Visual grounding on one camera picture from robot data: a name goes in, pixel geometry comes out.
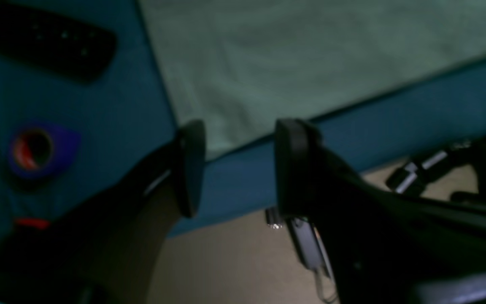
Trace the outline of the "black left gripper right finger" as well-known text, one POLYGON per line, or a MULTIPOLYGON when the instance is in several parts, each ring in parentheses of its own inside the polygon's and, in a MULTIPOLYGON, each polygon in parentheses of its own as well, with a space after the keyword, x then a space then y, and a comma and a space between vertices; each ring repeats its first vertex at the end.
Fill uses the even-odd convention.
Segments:
POLYGON ((275 127, 278 207, 321 237, 342 304, 486 304, 486 205, 368 184, 300 119, 275 127))

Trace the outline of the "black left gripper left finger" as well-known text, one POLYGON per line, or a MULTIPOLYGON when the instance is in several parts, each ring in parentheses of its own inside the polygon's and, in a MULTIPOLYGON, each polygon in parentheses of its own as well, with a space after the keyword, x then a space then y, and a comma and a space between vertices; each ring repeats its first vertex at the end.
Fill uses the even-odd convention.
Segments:
POLYGON ((162 245, 200 206, 202 120, 135 164, 117 183, 0 245, 0 304, 145 304, 162 245))

